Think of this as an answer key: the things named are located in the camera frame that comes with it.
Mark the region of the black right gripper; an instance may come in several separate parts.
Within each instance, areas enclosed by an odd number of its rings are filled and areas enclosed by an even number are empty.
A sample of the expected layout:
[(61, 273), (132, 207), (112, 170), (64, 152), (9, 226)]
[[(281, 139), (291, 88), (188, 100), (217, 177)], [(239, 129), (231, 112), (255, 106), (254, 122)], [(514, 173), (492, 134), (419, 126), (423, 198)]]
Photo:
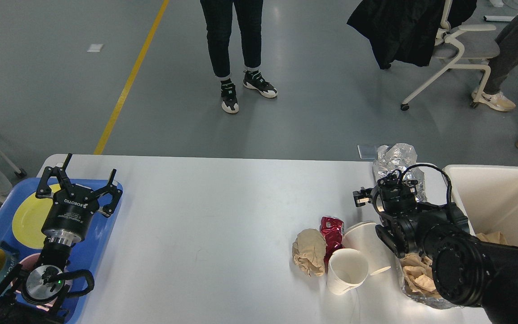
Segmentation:
[(384, 213), (383, 200), (380, 196), (380, 186), (374, 188), (361, 188), (352, 193), (354, 205), (356, 207), (363, 207), (366, 204), (370, 204), (374, 207), (374, 210), (378, 215)]

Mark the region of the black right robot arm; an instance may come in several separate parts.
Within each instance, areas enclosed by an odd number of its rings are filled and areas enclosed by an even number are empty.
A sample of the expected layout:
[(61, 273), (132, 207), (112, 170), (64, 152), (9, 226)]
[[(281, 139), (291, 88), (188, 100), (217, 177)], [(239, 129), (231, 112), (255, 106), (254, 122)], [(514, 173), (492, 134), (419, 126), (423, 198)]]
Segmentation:
[(354, 203), (373, 205), (381, 223), (375, 231), (397, 258), (423, 252), (432, 260), (434, 285), (450, 303), (481, 307), (494, 324), (518, 324), (518, 246), (489, 243), (469, 233), (468, 218), (451, 200), (446, 204), (416, 200), (418, 181), (406, 174), (421, 167), (394, 170), (370, 188), (353, 192)]

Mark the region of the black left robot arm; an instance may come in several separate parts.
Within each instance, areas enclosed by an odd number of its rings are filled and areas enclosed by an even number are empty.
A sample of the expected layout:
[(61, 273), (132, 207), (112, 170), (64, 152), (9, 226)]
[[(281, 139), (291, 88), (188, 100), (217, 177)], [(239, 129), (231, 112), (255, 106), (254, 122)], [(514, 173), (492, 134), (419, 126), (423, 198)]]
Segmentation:
[(123, 195), (63, 163), (20, 182), (0, 208), (0, 324), (74, 324), (95, 286)]

